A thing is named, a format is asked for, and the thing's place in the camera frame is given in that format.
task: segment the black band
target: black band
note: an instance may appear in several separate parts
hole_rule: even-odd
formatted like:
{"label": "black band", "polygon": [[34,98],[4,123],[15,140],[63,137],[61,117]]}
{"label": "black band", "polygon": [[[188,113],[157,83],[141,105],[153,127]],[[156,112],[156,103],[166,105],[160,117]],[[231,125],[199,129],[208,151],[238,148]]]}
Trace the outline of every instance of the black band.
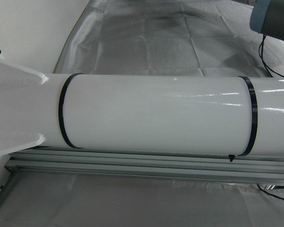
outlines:
{"label": "black band", "polygon": [[59,98],[59,105],[58,105],[58,119],[59,119],[60,131],[61,131],[61,134],[63,136],[64,141],[71,148],[78,148],[78,147],[74,146],[67,136],[65,126],[64,126],[63,105],[64,105],[64,99],[65,99],[65,94],[66,94],[68,85],[70,84],[71,80],[74,79],[75,76],[80,75],[80,74],[82,74],[82,73],[75,73],[75,74],[72,74],[70,77],[67,78],[67,80],[65,81],[65,83],[62,87],[60,98]]}
{"label": "black band", "polygon": [[245,83],[247,84],[248,90],[249,90],[249,95],[250,95],[250,101],[251,101],[251,132],[250,132],[250,138],[249,142],[247,145],[246,150],[244,151],[243,154],[239,156],[246,156],[248,155],[256,141],[257,137],[257,97],[256,97],[256,92],[254,89],[254,86],[252,85],[250,79],[248,77],[241,77]]}

